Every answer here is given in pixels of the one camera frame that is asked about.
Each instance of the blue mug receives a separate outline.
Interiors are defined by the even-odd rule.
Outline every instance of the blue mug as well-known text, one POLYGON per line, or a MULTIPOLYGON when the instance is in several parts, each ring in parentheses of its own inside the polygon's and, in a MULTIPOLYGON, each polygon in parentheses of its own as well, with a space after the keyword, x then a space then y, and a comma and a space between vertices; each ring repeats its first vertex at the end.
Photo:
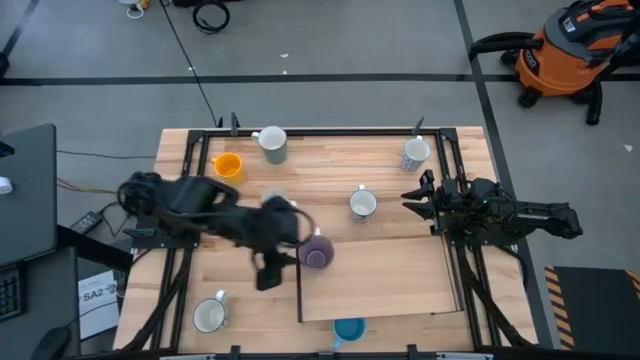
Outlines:
POLYGON ((336 334, 333 351, 338 351, 343 342, 356 342, 362 339, 366 331, 367 322, 363 318, 333 320, 333 333, 336 334))

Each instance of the paper sheet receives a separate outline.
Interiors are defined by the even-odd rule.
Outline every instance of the paper sheet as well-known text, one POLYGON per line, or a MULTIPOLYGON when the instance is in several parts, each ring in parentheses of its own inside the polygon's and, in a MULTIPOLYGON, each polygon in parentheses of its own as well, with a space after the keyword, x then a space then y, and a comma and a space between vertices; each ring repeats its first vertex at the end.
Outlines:
POLYGON ((118 326, 120 313, 116 297, 116 281, 113 271, 92 276, 78 282, 78 300, 80 302, 80 339, 84 340, 95 334, 118 326))

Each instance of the mug handle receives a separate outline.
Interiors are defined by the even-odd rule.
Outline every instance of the mug handle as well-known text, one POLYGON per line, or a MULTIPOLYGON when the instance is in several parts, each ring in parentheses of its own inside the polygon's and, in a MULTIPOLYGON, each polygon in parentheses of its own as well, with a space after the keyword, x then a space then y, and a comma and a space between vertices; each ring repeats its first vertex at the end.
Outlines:
POLYGON ((227 305, 227 292, 224 290, 218 290, 216 293, 216 300, 220 301, 225 306, 227 305))

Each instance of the black chair wheel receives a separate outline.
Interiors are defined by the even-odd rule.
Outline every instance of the black chair wheel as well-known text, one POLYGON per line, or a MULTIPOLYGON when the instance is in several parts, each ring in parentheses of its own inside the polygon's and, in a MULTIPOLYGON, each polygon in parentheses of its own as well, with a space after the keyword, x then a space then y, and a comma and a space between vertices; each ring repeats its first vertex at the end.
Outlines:
POLYGON ((542 93, 532 87, 528 87, 522 91, 522 94, 518 97, 518 104, 524 108, 530 108, 535 105, 542 97, 542 93))

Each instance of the purple mug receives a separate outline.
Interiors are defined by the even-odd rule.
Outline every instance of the purple mug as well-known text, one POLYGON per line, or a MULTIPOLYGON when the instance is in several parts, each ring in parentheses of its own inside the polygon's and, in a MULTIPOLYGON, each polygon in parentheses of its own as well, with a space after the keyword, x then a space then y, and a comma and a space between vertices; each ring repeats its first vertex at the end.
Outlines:
POLYGON ((316 228, 309 242, 300 247, 300 263, 312 270, 326 269, 333 261, 335 251, 329 239, 316 228))

